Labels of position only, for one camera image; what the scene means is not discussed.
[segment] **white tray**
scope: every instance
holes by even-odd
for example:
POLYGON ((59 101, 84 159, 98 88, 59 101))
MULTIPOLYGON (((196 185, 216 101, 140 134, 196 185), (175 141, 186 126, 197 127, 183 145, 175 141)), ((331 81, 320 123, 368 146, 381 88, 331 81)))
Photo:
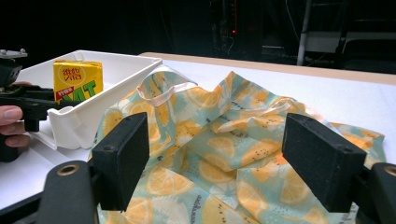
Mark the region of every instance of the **white tray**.
POLYGON ((77 106, 48 111, 49 119, 40 121, 40 132, 31 135, 53 149, 91 147, 106 109, 136 88, 150 71, 163 63, 158 58, 77 50, 22 69, 17 81, 53 88, 52 65, 57 59, 101 62, 104 90, 77 106))

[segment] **crumpled cloth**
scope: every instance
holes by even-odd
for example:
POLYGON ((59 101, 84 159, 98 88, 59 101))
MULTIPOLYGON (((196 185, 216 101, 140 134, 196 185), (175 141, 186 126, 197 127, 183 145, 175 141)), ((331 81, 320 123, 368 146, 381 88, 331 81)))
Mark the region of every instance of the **crumpled cloth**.
POLYGON ((282 157, 289 112, 366 151, 368 168, 385 161, 383 134, 329 122, 234 72, 207 91, 160 65, 106 111, 96 142, 140 112, 148 113, 146 169, 126 212, 98 207, 101 223, 354 223, 356 204, 346 214, 327 212, 282 157))

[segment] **cloth bag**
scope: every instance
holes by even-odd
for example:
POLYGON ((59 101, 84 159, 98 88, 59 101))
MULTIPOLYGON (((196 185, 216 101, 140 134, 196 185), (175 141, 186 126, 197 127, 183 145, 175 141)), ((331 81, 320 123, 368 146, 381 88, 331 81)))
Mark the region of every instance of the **cloth bag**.
POLYGON ((148 113, 146 169, 126 212, 99 207, 101 223, 354 223, 356 204, 346 214, 327 212, 282 157, 289 112, 365 150, 368 168, 385 161, 383 134, 329 122, 234 72, 207 91, 160 65, 106 111, 96 142, 140 112, 148 113))

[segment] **yellow drink carton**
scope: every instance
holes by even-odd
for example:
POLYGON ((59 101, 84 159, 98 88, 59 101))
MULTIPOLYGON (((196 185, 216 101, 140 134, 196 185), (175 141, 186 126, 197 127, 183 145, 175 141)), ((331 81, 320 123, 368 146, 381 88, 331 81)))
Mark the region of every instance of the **yellow drink carton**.
POLYGON ((103 90, 102 63, 57 60, 53 64, 53 81, 57 103, 85 101, 103 90))

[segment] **yellow box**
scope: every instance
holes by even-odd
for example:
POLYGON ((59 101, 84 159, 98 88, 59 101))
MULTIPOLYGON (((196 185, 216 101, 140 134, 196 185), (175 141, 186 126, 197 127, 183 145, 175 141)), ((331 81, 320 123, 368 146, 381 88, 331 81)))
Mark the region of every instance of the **yellow box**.
POLYGON ((56 60, 53 82, 56 102, 85 101, 103 90, 102 63, 56 60))

